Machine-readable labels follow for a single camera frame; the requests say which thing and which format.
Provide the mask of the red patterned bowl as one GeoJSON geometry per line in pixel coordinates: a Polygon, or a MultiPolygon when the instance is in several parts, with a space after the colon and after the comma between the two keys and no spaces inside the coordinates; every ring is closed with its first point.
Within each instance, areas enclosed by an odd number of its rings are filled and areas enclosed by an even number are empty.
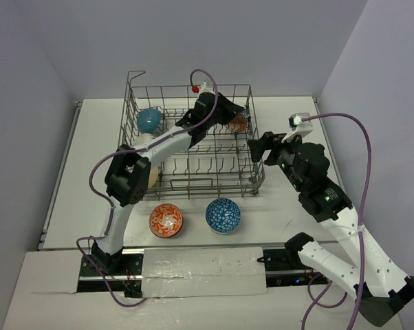
{"type": "Polygon", "coordinates": [[[226,128],[232,133],[245,133],[249,126],[249,119],[245,113],[238,113],[229,123],[226,128]]]}

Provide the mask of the plain blue bowl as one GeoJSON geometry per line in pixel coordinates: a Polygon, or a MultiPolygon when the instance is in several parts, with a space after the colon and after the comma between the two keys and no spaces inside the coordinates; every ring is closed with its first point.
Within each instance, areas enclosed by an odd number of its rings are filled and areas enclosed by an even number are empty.
{"type": "Polygon", "coordinates": [[[159,126],[162,114],[158,108],[141,110],[137,117],[138,130],[141,133],[153,133],[159,126]]]}

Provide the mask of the yellow bowl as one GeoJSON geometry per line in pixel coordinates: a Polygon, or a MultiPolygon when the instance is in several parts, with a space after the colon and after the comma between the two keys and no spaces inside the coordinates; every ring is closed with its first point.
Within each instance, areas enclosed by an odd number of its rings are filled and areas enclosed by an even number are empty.
{"type": "Polygon", "coordinates": [[[158,180],[160,174],[160,170],[158,167],[154,167],[151,169],[150,173],[149,173],[149,182],[148,182],[148,188],[151,188],[155,185],[155,183],[158,180]]]}

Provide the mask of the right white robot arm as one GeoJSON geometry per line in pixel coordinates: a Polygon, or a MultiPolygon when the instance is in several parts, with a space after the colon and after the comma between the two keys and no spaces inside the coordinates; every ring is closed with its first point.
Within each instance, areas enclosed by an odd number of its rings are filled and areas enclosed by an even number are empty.
{"type": "Polygon", "coordinates": [[[268,151],[265,165],[279,166],[305,211],[352,261],[343,261],[301,232],[285,243],[286,263],[294,269],[305,265],[317,270],[359,304],[359,313],[369,323],[382,327],[414,299],[414,276],[399,268],[369,231],[358,226],[358,212],[351,200],[327,175],[330,161],[324,146],[300,137],[286,142],[285,136],[266,132],[258,140],[249,140],[252,161],[260,161],[268,151]]]}

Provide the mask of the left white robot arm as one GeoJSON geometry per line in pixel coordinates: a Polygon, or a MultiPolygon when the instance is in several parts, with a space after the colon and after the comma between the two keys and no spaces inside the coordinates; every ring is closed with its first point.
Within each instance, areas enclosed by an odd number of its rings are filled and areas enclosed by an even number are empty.
{"type": "Polygon", "coordinates": [[[91,248],[102,272],[113,274],[120,269],[124,232],[134,205],[148,190],[151,169],[202,141],[211,127],[226,126],[245,111],[221,93],[203,92],[194,107],[166,133],[135,148],[122,144],[110,155],[112,161],[105,175],[107,189],[103,195],[110,203],[109,219],[102,236],[94,239],[91,248]]]}

